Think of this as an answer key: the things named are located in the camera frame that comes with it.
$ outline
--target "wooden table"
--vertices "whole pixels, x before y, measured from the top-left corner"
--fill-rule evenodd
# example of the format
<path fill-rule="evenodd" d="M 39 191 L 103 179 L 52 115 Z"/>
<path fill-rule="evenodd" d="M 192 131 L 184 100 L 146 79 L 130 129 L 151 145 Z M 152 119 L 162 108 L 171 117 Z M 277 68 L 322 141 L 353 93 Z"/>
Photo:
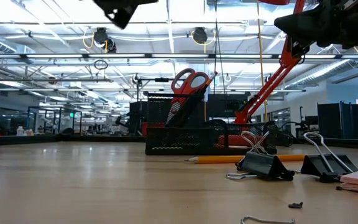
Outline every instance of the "wooden table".
<path fill-rule="evenodd" d="M 0 146 L 0 223 L 240 223 L 245 215 L 296 223 L 358 223 L 358 193 L 307 175 L 232 181 L 232 164 L 145 156 L 144 143 Z M 346 153 L 358 167 L 357 149 Z M 311 146 L 279 149 L 315 153 Z M 300 169 L 300 162 L 287 162 Z M 289 203 L 303 202 L 301 210 Z"/>

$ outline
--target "binder clip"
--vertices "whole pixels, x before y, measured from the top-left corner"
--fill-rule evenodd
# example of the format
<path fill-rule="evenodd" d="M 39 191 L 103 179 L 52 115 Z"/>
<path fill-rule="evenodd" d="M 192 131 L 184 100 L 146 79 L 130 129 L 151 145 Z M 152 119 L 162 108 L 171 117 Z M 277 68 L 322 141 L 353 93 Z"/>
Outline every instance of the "binder clip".
<path fill-rule="evenodd" d="M 318 145 L 308 136 L 320 138 L 321 145 L 326 148 L 329 154 L 323 154 Z M 335 155 L 324 143 L 322 135 L 317 133 L 305 133 L 303 137 L 314 145 L 319 155 L 307 155 L 303 160 L 301 174 L 314 175 L 319 177 L 322 183 L 339 182 L 342 175 L 358 171 L 357 167 L 344 155 Z"/>
<path fill-rule="evenodd" d="M 245 134 L 248 134 L 249 136 L 252 136 L 254 138 L 254 141 L 252 142 L 252 140 L 247 138 L 247 136 L 245 136 Z M 267 131 L 258 141 L 258 139 L 256 138 L 256 135 L 254 135 L 252 132 L 250 132 L 250 131 L 241 132 L 241 137 L 251 145 L 252 149 L 250 150 L 250 152 L 255 151 L 255 152 L 264 153 L 264 154 L 268 154 L 268 153 L 265 150 L 265 148 L 263 148 L 260 144 L 263 143 L 263 141 L 265 140 L 265 138 L 268 135 L 269 135 L 269 132 Z"/>

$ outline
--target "pipe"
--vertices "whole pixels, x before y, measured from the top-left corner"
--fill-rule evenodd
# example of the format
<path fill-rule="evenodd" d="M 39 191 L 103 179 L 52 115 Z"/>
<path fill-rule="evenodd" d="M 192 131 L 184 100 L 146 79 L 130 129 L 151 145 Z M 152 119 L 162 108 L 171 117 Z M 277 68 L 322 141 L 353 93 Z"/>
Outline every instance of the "pipe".
<path fill-rule="evenodd" d="M 147 63 L 132 63 L 132 62 L 127 62 L 127 63 L 114 63 L 112 61 L 107 61 L 108 65 L 110 66 L 152 66 L 155 65 L 156 63 L 159 62 L 164 62 L 165 60 L 152 60 L 149 61 Z M 63 67 L 63 66 L 89 66 L 92 65 L 93 62 L 87 62 L 87 61 L 82 61 L 82 62 L 34 62 L 31 65 L 28 64 L 24 64 L 24 63 L 15 63 L 15 62 L 6 62 L 4 63 L 5 67 L 20 67 L 20 66 L 27 66 L 27 67 L 39 67 L 39 66 L 43 66 L 43 67 Z"/>
<path fill-rule="evenodd" d="M 9 82 L 112 82 L 112 80 L 109 79 L 0 79 L 1 81 L 9 81 Z"/>
<path fill-rule="evenodd" d="M 61 26 L 61 22 L 45 22 L 46 26 Z M 114 24 L 111 22 L 76 22 L 73 24 L 72 22 L 64 22 L 65 26 L 113 26 Z M 167 24 L 166 22 L 130 22 L 129 24 L 156 24 L 156 25 L 164 25 Z M 172 24 L 202 24 L 202 25 L 215 25 L 215 22 L 208 22 L 208 21 L 200 21 L 200 22 L 187 22 L 187 21 L 172 21 Z M 244 25 L 244 21 L 238 22 L 219 22 L 221 24 L 231 24 L 231 25 Z M 0 26 L 39 26 L 36 22 L 0 22 Z"/>
<path fill-rule="evenodd" d="M 0 91 L 95 91 L 95 92 L 99 92 L 99 91 L 117 91 L 117 92 L 136 92 L 137 89 L 136 88 L 103 88 L 103 89 L 98 89 L 98 88 L 82 88 L 82 89 L 69 89 L 69 88 L 38 88 L 38 89 L 31 89 L 31 88 L 0 88 Z M 143 91 L 172 91 L 171 88 L 147 88 L 147 89 L 143 89 Z M 223 88 L 217 88 L 216 91 L 223 91 Z M 230 90 L 226 90 L 228 92 L 243 92 L 243 91 L 249 91 L 252 93 L 257 93 L 260 90 L 258 89 L 230 89 Z M 274 90 L 274 92 L 279 92 L 279 93 L 293 93 L 293 92 L 305 92 L 306 90 Z"/>
<path fill-rule="evenodd" d="M 349 75 L 348 77 L 341 78 L 341 79 L 336 80 L 336 81 L 333 81 L 332 84 L 340 84 L 340 83 L 343 83 L 343 82 L 352 80 L 352 79 L 354 79 L 354 78 L 358 78 L 358 73 L 353 74 L 353 75 Z"/>

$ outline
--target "ceiling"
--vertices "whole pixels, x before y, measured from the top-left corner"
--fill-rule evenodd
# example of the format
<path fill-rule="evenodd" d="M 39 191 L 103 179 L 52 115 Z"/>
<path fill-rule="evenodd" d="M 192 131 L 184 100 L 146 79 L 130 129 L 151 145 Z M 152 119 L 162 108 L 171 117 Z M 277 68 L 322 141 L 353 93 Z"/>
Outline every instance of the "ceiling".
<path fill-rule="evenodd" d="M 158 3 L 141 5 L 124 30 L 111 24 L 92 0 L 23 0 L 19 3 L 22 7 L 14 2 L 18 1 L 0 0 L 0 42 L 17 49 L 17 54 L 103 54 L 104 50 L 95 44 L 88 48 L 92 44 L 92 33 L 97 27 L 107 28 L 108 35 L 117 46 L 118 54 L 215 54 L 216 49 L 217 54 L 241 55 L 259 54 L 260 47 L 263 54 L 280 54 L 285 34 L 273 25 L 274 19 L 291 14 L 294 8 L 294 3 L 287 6 L 260 3 L 258 16 L 255 1 L 243 1 L 245 3 L 242 4 L 220 4 L 216 16 L 219 33 L 219 42 L 217 42 L 214 41 L 215 11 L 206 4 L 206 1 L 160 0 Z M 307 1 L 305 10 L 314 8 L 314 2 Z M 257 38 L 258 18 L 261 23 L 261 46 Z M 195 43 L 191 38 L 195 27 L 205 28 L 210 44 L 203 46 Z M 343 50 L 338 45 L 332 45 L 326 49 L 312 45 L 309 52 L 310 55 L 356 53 L 354 49 Z M 0 78 L 36 79 L 38 81 L 23 84 L 29 88 L 38 89 L 63 89 L 73 86 L 114 89 L 95 92 L 108 101 L 125 104 L 135 100 L 133 98 L 135 92 L 132 91 L 135 89 L 132 82 L 135 74 L 141 78 L 173 78 L 176 73 L 188 67 L 208 75 L 212 74 L 216 67 L 217 72 L 227 77 L 226 83 L 218 77 L 216 88 L 246 87 L 257 90 L 262 86 L 259 60 L 223 60 L 221 65 L 219 60 L 216 62 L 210 59 L 133 58 L 129 60 L 117 58 L 104 59 L 109 67 L 105 70 L 97 70 L 94 66 L 97 59 L 37 58 L 32 60 L 32 63 L 0 59 Z M 306 59 L 303 64 L 297 65 L 290 72 L 284 82 L 291 83 L 299 80 L 303 74 L 316 69 L 317 66 L 333 62 L 334 60 Z M 279 67 L 278 59 L 264 60 L 262 66 L 264 76 L 268 77 Z M 71 81 L 56 84 L 39 81 L 51 77 L 62 80 L 71 79 Z M 104 78 L 109 82 L 96 81 L 96 79 Z M 80 83 L 73 82 L 74 79 L 79 79 Z M 302 89 L 305 86 L 309 85 L 298 85 L 295 89 Z M 149 82 L 143 87 L 143 90 L 147 89 L 164 89 L 164 93 L 168 93 L 170 83 Z M 51 94 L 46 91 L 33 92 L 43 96 Z M 77 97 L 76 92 L 57 93 L 57 95 L 64 95 L 74 102 L 84 100 L 83 97 Z"/>

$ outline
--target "yellow pencil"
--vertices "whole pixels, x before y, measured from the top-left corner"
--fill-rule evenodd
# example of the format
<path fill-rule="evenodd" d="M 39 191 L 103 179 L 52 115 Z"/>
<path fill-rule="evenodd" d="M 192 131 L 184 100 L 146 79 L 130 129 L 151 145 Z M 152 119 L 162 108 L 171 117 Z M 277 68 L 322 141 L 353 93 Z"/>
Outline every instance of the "yellow pencil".
<path fill-rule="evenodd" d="M 289 161 L 303 161 L 305 155 L 277 155 L 282 162 Z M 244 156 L 199 156 L 185 160 L 194 164 L 222 164 L 222 163 L 236 163 Z"/>

